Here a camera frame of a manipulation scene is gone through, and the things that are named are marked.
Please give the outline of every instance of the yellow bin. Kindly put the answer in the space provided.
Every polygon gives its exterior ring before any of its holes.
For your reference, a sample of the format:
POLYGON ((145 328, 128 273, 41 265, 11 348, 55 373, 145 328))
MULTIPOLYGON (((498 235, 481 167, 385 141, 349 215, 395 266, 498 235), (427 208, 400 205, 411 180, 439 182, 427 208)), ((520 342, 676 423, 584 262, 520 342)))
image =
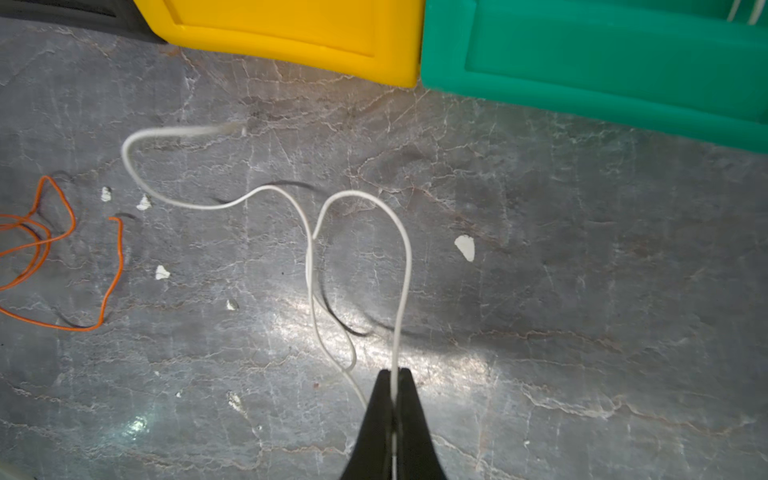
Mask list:
POLYGON ((134 0, 166 41, 398 87, 419 75, 424 0, 134 0))

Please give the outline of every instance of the white wire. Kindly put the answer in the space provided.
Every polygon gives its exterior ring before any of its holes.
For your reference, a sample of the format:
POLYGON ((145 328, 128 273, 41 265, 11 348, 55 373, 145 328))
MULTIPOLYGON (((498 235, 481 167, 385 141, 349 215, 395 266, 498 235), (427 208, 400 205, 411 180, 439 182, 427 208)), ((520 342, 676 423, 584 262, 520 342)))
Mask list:
POLYGON ((760 16, 763 14, 763 8, 766 6, 766 0, 756 0, 755 6, 752 7, 752 14, 750 15, 750 20, 746 23, 747 25, 755 25, 758 20, 760 20, 760 16))
POLYGON ((729 22, 732 22, 736 17, 736 12, 739 11, 739 5, 741 5, 741 0, 733 0, 733 5, 730 6, 730 12, 728 13, 729 22))
POLYGON ((323 207, 320 209, 320 215, 318 216, 317 225, 315 226, 314 233, 312 233, 312 229, 310 228, 310 222, 307 220, 304 210, 301 208, 301 206, 296 201, 296 199, 292 197, 290 194, 288 194, 285 190, 275 185, 262 185, 261 187, 254 188, 253 190, 243 195, 242 197, 237 198, 236 200, 232 200, 231 202, 227 202, 225 204, 198 205, 198 204, 191 204, 188 202, 183 202, 181 200, 175 200, 173 198, 166 197, 165 195, 156 191, 154 188, 150 187, 147 184, 147 182, 145 182, 144 179, 142 179, 139 176, 138 172, 134 169, 134 165, 130 156, 130 150, 133 144, 136 143, 137 141, 140 141, 146 138, 158 138, 158 137, 196 137, 199 135, 229 134, 229 133, 238 131, 239 129, 241 129, 241 127, 242 126, 240 124, 222 124, 222 125, 211 125, 211 126, 205 126, 205 127, 145 128, 143 130, 139 130, 129 135, 128 138, 126 138, 125 141, 123 142, 123 146, 121 148, 123 165, 125 166, 125 169, 127 170, 128 174, 130 174, 131 177, 134 179, 136 184, 139 187, 141 187, 145 192, 150 194, 153 198, 156 198, 167 204, 175 205, 176 207, 190 208, 193 210, 222 210, 224 208, 234 207, 235 205, 243 203, 245 200, 248 200, 253 195, 258 194, 259 192, 265 191, 265 190, 276 191, 278 194, 281 194, 288 199, 288 201, 293 205, 293 207, 299 213, 299 217, 301 217, 301 221, 304 226, 304 232, 306 234, 305 280, 306 280, 306 289, 307 289, 307 301, 309 302, 309 305, 310 305, 310 319, 312 320, 313 328, 315 331, 315 338, 317 339, 317 342, 320 344, 320 348, 323 351, 323 353, 325 353, 326 357, 328 357, 328 359, 333 363, 333 365, 336 366, 339 372, 341 372, 344 378, 347 379, 349 384, 355 390, 355 394, 357 394, 357 397, 360 399, 360 402, 362 403, 363 408, 367 407, 366 397, 363 395, 362 391, 360 390, 360 387, 357 385, 357 382, 355 382, 355 379, 351 375, 352 369, 355 367, 355 364, 357 362, 357 352, 355 350, 354 343, 352 342, 352 339, 350 338, 349 333, 344 328, 344 325, 341 324, 341 322, 336 318, 336 316, 331 314, 325 308, 325 306, 323 305, 323 302, 319 301, 319 299, 317 299, 314 294, 313 244, 317 240, 318 233, 320 232, 320 228, 323 225, 323 219, 325 218, 328 208, 331 206, 331 204, 333 204, 333 202, 335 202, 340 198, 361 197, 366 200, 372 201, 377 207, 384 210, 397 226, 397 229, 400 232, 400 235, 402 237, 403 245, 405 246, 405 249, 406 249, 406 272, 402 281, 402 290, 400 292, 400 302, 398 304, 397 314, 395 316, 395 330, 394 330, 393 339, 392 339, 392 373, 390 374, 389 388, 390 388, 390 392, 392 393, 392 400, 394 402, 395 398, 397 397, 397 385, 398 385, 397 372, 399 371, 398 360, 399 360, 399 350, 400 350, 400 332, 402 330, 402 317, 406 309, 406 302, 408 301, 408 289, 411 283, 412 251, 411 251, 411 242, 408 238, 408 233, 406 232, 405 227, 402 225, 402 222, 397 217, 395 212, 392 211, 392 209, 389 208, 387 204, 382 202, 379 198, 374 197, 371 194, 367 194, 366 192, 362 192, 358 190, 341 191, 329 197, 328 200, 326 200, 326 202, 323 204, 323 207), (333 355, 331 355, 331 352, 328 351, 325 343, 323 343, 323 338, 320 336, 320 331, 317 326, 317 318, 315 315, 316 301, 320 305, 320 308, 325 310, 336 321, 339 327, 342 328, 344 336, 346 337, 347 344, 352 353, 351 355, 352 359, 350 361, 349 366, 346 368, 342 366, 342 364, 338 360, 336 360, 336 358, 334 358, 333 355))

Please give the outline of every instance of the cable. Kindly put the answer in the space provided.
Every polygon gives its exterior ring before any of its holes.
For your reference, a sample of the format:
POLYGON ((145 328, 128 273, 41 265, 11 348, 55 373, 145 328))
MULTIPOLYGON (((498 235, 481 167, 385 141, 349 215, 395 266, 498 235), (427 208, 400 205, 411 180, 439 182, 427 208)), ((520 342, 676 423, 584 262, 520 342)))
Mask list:
POLYGON ((741 5, 741 0, 733 0, 733 4, 730 6, 730 12, 728 13, 729 22, 732 22, 736 17, 736 12, 739 11, 739 5, 741 5))
POLYGON ((232 200, 231 202, 227 202, 225 204, 199 205, 199 204, 191 204, 181 200, 175 200, 175 199, 166 197, 165 195, 161 194, 160 192, 157 192, 155 189, 150 187, 139 176, 138 172, 134 169, 134 165, 131 160, 130 150, 133 144, 139 140, 143 140, 147 138, 158 138, 158 137, 196 137, 199 135, 228 134, 228 133, 233 133, 235 131, 238 131, 239 129, 241 129, 240 124, 223 124, 223 125, 213 125, 213 126, 205 126, 205 127, 161 127, 161 128, 146 128, 143 130, 139 130, 129 135, 128 138, 126 138, 125 141, 123 142, 123 146, 121 148, 123 165, 125 166, 125 169, 127 170, 128 174, 130 174, 131 177, 134 179, 136 184, 139 187, 141 187, 145 192, 150 194, 152 197, 157 198, 158 200, 161 200, 167 204, 175 205, 177 207, 190 208, 193 210, 222 210, 224 208, 234 207, 235 205, 238 205, 244 202, 245 200, 248 200, 253 195, 258 194, 259 192, 262 192, 265 190, 276 191, 278 194, 281 194, 286 199, 288 199, 288 201, 293 205, 293 207, 299 213, 299 217, 301 218, 302 224, 304 226, 304 232, 306 234, 305 280, 306 280, 306 289, 307 289, 307 301, 309 302, 309 305, 310 305, 310 319, 312 320, 313 328, 315 331, 315 338, 317 339, 317 342, 320 344, 320 348, 323 351, 323 353, 326 355, 326 357, 328 357, 331 363, 333 363, 333 365, 336 366, 339 372, 341 372, 344 378, 347 379, 349 384, 355 390, 355 394, 357 394, 357 397, 362 403, 363 408, 367 407, 368 402, 366 401, 366 397, 363 395, 362 391, 360 390, 360 387, 357 385, 357 382, 351 376, 352 369, 354 368, 357 361, 357 353, 355 350, 354 343, 352 342, 352 339, 350 338, 349 333, 346 331, 346 329, 343 328, 343 325, 341 324, 341 322, 336 318, 336 316, 334 316, 331 312, 329 312, 325 308, 323 303, 319 301, 319 299, 317 299, 314 294, 313 244, 317 240, 317 236, 319 234, 321 226, 323 225, 323 219, 325 218, 328 208, 331 206, 331 204, 333 204, 333 202, 335 202, 340 198, 361 197, 366 200, 372 201, 377 207, 384 210, 397 226, 397 229, 400 232, 400 235, 402 237, 403 245, 405 246, 405 249, 406 249, 406 272, 402 282, 402 291, 400 292, 400 302, 398 304, 397 314, 395 316, 395 330, 394 330, 393 340, 392 340, 392 375, 390 376, 390 389, 392 393, 392 399, 394 400, 397 397, 397 384, 398 384, 397 372, 399 371, 398 360, 399 360, 399 349, 400 349, 400 333, 402 330, 402 317, 406 309, 406 302, 408 300, 408 289, 411 282, 412 251, 411 251, 411 242, 408 238, 408 233, 406 232, 406 229, 402 225, 402 222, 397 217, 395 212, 391 208, 389 208, 389 206, 387 206, 379 198, 374 197, 371 194, 367 194, 366 192, 362 192, 358 190, 341 191, 329 197, 328 200, 326 200, 326 202, 323 204, 323 207, 320 209, 320 215, 318 216, 317 225, 315 226, 315 230, 313 233, 312 229, 310 228, 310 222, 307 220, 304 210, 301 208, 301 206, 296 201, 296 199, 292 197, 290 194, 288 194, 285 190, 275 185, 267 184, 267 185, 262 185, 261 187, 254 188, 253 190, 246 193, 242 197, 237 198, 236 200, 232 200), (349 349, 352 353, 352 361, 350 362, 350 365, 346 368, 343 367, 342 364, 338 360, 336 360, 336 358, 331 354, 331 352, 328 351, 325 343, 323 342, 323 338, 320 336, 319 328, 317 326, 317 317, 315 315, 316 301, 320 305, 320 308, 325 310, 329 315, 331 315, 331 317, 336 321, 336 324, 342 327, 342 332, 346 337, 347 343, 349 345, 349 349))
MULTIPOLYGON (((35 194, 35 202, 32 204, 32 209, 29 211, 28 214, 24 215, 23 217, 20 217, 18 215, 11 215, 11 214, 0 214, 0 217, 12 218, 16 220, 14 223, 0 223, 0 231, 8 231, 8 230, 13 230, 15 228, 21 228, 26 233, 28 233, 33 239, 36 239, 36 241, 32 241, 30 243, 26 243, 18 247, 9 248, 4 252, 0 252, 0 258, 2 258, 5 255, 8 255, 9 253, 13 253, 25 248, 29 248, 29 247, 35 248, 35 254, 32 256, 32 260, 30 260, 29 265, 27 265, 27 267, 13 281, 6 283, 3 286, 0 286, 0 292, 3 290, 9 290, 14 286, 17 286, 18 284, 26 281, 35 272, 37 272, 42 266, 43 262, 45 262, 45 259, 48 258, 48 254, 51 251, 51 244, 72 235, 72 232, 74 232, 74 228, 77 224, 74 218, 74 212, 72 211, 72 207, 70 207, 69 202, 67 202, 67 197, 64 196, 64 192, 61 191, 61 188, 59 188, 59 186, 56 184, 56 181, 53 178, 49 177, 48 175, 44 175, 43 177, 40 178, 40 181, 38 182, 38 190, 37 190, 37 193, 35 194), (67 213, 69 214, 69 220, 70 220, 69 229, 66 232, 59 235, 58 237, 51 238, 51 231, 45 225, 35 220, 32 220, 30 218, 32 215, 34 215, 38 211, 38 208, 40 207, 40 198, 42 196, 43 185, 45 185, 45 181, 48 181, 51 184, 51 186, 54 188, 54 190, 56 190, 56 193, 58 193, 58 196, 61 199, 61 202, 64 204, 65 208, 67 209, 67 213), (41 239, 40 236, 28 224, 34 225, 42 229, 45 232, 45 238, 41 239), (42 255, 40 254, 41 245, 44 246, 42 255)), ((100 327, 101 324, 104 323, 104 311, 107 309, 107 300, 109 299, 109 296, 112 294, 112 290, 114 290, 115 286, 118 284, 118 281, 120 280, 120 276, 123 274, 123 263, 124 263, 123 220, 117 217, 109 217, 109 220, 114 220, 118 222, 118 257, 120 259, 120 263, 118 266, 118 272, 114 275, 112 284, 107 289, 107 292, 104 294, 104 299, 101 301, 101 311, 99 313, 98 321, 94 325, 91 325, 91 326, 54 325, 52 323, 39 322, 37 320, 29 319, 25 316, 21 316, 16 313, 10 312, 2 307, 0 307, 0 313, 4 313, 5 315, 12 316, 13 318, 21 320, 22 322, 32 323, 33 325, 44 326, 52 329, 67 330, 69 332, 90 332, 91 330, 96 330, 98 327, 100 327)))
POLYGON ((760 16, 763 14, 763 8, 766 6, 766 0, 756 0, 755 6, 752 7, 752 14, 750 15, 749 21, 746 23, 747 25, 755 25, 758 20, 760 20, 760 16))

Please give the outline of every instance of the teal bin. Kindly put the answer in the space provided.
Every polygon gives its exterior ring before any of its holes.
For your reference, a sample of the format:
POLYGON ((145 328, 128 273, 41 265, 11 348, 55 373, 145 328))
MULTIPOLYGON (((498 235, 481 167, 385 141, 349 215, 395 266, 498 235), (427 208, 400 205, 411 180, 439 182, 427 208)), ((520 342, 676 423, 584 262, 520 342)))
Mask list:
POLYGON ((757 1, 427 0, 422 82, 768 153, 757 1))

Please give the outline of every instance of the marble floor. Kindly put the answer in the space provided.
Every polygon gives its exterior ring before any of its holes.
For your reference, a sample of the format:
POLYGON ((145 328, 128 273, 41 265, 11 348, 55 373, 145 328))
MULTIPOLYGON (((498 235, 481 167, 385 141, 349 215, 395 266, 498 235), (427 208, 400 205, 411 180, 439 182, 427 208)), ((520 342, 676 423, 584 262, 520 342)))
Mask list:
MULTIPOLYGON (((93 323, 118 264, 114 214, 126 271, 93 332, 0 318, 0 462, 38 480, 340 476, 363 409, 313 336, 291 206, 140 210, 120 161, 139 128, 227 121, 246 133, 146 142, 139 171, 199 203, 280 181, 313 219, 343 189, 391 206, 414 254, 402 364, 449 478, 766 476, 768 157, 8 19, 0 212, 26 213, 51 174, 78 228, 0 305, 93 323)), ((66 229, 51 190, 42 213, 66 229)), ((0 280, 30 255, 2 259, 0 280)), ((401 240, 346 201, 317 255, 330 306, 369 333, 353 373, 368 393, 389 362, 401 240)))

